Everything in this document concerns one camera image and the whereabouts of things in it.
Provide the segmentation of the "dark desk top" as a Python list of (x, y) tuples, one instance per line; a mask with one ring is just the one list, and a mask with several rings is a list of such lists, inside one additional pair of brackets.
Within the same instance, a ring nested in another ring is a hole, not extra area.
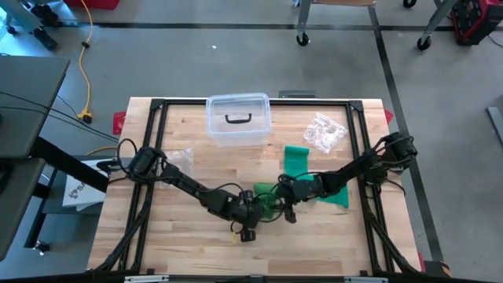
[(32, 196), (46, 198), (39, 184), (46, 165), (39, 158), (0, 161), (0, 262), (6, 257)]

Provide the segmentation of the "red and black crate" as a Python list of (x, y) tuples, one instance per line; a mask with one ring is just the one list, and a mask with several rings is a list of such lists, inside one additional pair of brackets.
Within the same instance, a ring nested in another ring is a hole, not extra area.
[(457, 0), (450, 16), (457, 44), (478, 45), (503, 21), (503, 0)]

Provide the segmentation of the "grey cart leg with caster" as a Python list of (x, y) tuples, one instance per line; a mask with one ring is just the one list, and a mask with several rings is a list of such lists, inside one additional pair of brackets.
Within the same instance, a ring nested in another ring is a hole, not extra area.
[(299, 9), (296, 41), (300, 46), (306, 46), (310, 43), (306, 29), (311, 3), (312, 0), (293, 0), (294, 7)]
[(431, 46), (431, 36), (441, 21), (448, 16), (458, 0), (433, 0), (436, 10), (429, 19), (422, 36), (417, 40), (417, 48), (425, 51)]

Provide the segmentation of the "white printed box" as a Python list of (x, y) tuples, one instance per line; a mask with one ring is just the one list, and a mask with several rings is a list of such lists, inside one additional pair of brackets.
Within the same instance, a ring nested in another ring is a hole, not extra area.
[(68, 175), (64, 187), (62, 206), (83, 211), (105, 200), (105, 193)]

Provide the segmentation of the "red plastic tote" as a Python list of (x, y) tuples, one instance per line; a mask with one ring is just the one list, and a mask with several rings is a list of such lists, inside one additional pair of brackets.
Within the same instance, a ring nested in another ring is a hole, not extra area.
[(63, 0), (68, 6), (84, 7), (88, 9), (105, 9), (114, 10), (118, 6), (120, 0)]

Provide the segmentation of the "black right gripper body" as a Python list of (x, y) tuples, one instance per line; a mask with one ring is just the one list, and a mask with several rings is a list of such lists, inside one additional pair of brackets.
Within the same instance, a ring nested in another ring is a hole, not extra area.
[(321, 179), (314, 177), (312, 180), (295, 180), (292, 182), (292, 193), (295, 201), (308, 201), (319, 197), (321, 193)]

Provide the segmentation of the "grey metal bar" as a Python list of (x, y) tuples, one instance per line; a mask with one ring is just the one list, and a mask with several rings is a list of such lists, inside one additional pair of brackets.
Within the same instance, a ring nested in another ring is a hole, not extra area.
[(499, 108), (494, 106), (487, 107), (486, 113), (489, 116), (499, 142), (503, 146), (503, 115)]

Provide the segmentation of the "clear plastic storage box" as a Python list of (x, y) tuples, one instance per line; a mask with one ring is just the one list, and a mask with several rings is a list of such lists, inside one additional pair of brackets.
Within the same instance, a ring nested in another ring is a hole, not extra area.
[[(206, 131), (218, 147), (263, 145), (272, 132), (270, 99), (264, 93), (220, 94), (206, 100)], [(246, 119), (249, 123), (228, 124), (230, 119)]]

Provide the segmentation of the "green elastic bandage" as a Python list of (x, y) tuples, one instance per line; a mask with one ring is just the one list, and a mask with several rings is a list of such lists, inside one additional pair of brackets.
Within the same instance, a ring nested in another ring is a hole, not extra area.
[[(284, 150), (284, 173), (295, 177), (308, 172), (309, 153), (310, 150), (308, 148), (286, 145)], [(271, 196), (269, 193), (274, 192), (274, 186), (274, 183), (257, 182), (253, 185), (254, 194)], [(317, 200), (330, 204), (337, 204), (343, 208), (349, 208), (348, 188), (344, 186), (338, 194), (326, 198), (318, 197)]]

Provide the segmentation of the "grey desk top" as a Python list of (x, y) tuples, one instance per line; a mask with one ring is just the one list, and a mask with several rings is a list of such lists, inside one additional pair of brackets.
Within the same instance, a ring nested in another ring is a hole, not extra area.
[(0, 56), (0, 158), (29, 155), (68, 66), (62, 57)]

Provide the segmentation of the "dark grey edge bracket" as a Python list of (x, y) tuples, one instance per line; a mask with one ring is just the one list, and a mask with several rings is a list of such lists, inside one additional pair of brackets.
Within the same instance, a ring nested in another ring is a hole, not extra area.
[(279, 98), (316, 98), (316, 92), (312, 90), (280, 90)]

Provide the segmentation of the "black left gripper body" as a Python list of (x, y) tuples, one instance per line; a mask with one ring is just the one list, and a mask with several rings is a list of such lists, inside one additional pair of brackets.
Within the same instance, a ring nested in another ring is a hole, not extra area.
[(253, 191), (239, 193), (240, 202), (233, 207), (230, 216), (230, 230), (232, 232), (244, 232), (246, 229), (254, 229), (264, 216), (261, 200), (254, 195)]

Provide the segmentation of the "flat clear plastic bag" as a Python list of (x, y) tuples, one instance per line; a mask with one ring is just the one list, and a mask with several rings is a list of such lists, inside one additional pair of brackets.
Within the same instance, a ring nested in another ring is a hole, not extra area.
[(167, 150), (163, 152), (166, 158), (160, 161), (160, 167), (157, 172), (161, 178), (164, 178), (164, 170), (168, 164), (176, 166), (180, 173), (189, 177), (193, 176), (194, 157), (191, 148), (182, 150)]

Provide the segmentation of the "black aluminium table frame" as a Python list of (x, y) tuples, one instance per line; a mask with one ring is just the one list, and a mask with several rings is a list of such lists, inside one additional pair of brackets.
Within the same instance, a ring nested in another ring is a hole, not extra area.
[[(130, 99), (121, 138), (137, 145), (143, 142), (150, 97)], [(334, 105), (274, 105), (273, 132), (262, 146), (219, 148), (206, 134), (205, 100), (180, 99), (170, 103), (163, 133), (163, 150), (192, 148), (193, 178), (210, 186), (235, 182), (252, 189), (255, 182), (274, 182), (282, 173), (285, 145), (309, 147), (303, 132), (316, 113), (347, 125), (347, 110)], [(361, 99), (373, 146), (388, 134), (380, 99)], [(330, 154), (311, 148), (309, 166), (313, 171), (336, 170), (354, 158), (350, 134)], [(88, 262), (96, 269), (112, 252), (124, 234), (134, 184), (112, 183), (106, 193)], [(157, 183), (145, 236), (141, 272), (153, 268), (159, 274), (202, 275), (358, 275), (372, 272), (363, 222), (361, 201), (355, 179), (348, 182), (350, 207), (312, 200), (295, 206), (297, 223), (283, 217), (261, 223), (256, 240), (233, 243), (229, 223), (202, 208), (199, 201), (179, 189)], [(389, 237), (415, 269), (420, 269), (403, 192), (384, 184), (380, 194)]]

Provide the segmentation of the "crumpled clear plastic bag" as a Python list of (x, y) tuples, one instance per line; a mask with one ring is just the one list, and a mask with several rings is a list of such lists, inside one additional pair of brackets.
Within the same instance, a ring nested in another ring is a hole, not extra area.
[(303, 138), (316, 149), (330, 153), (332, 148), (341, 142), (347, 135), (348, 130), (328, 118), (316, 113), (303, 134)]

